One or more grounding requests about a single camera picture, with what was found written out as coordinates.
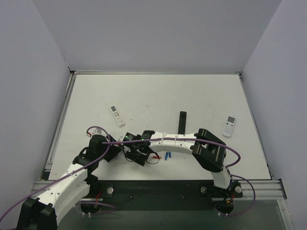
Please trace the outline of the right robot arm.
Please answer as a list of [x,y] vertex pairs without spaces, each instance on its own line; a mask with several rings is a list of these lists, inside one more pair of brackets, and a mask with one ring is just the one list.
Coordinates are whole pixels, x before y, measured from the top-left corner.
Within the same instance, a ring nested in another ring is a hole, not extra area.
[[145,130],[142,135],[126,133],[123,145],[130,149],[127,157],[140,165],[151,153],[177,152],[192,155],[199,165],[212,173],[213,185],[228,189],[231,183],[229,170],[224,165],[225,143],[210,131],[200,128],[192,134],[167,134]]

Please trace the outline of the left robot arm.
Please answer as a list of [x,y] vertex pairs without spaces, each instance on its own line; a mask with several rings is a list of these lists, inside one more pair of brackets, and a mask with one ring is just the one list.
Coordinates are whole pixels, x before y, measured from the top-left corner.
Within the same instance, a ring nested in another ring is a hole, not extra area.
[[83,197],[98,193],[98,178],[92,173],[101,160],[111,161],[122,150],[120,145],[108,144],[109,136],[93,135],[87,147],[74,158],[58,180],[52,182],[36,198],[27,198],[17,222],[18,230],[56,230],[65,215]]

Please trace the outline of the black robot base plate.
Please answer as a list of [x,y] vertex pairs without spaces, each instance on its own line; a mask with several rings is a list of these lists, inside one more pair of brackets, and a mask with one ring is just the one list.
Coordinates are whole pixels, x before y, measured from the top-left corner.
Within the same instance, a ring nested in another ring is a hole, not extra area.
[[98,180],[83,199],[83,213],[110,211],[202,211],[220,208],[230,213],[242,198],[241,184],[227,189],[212,180]]

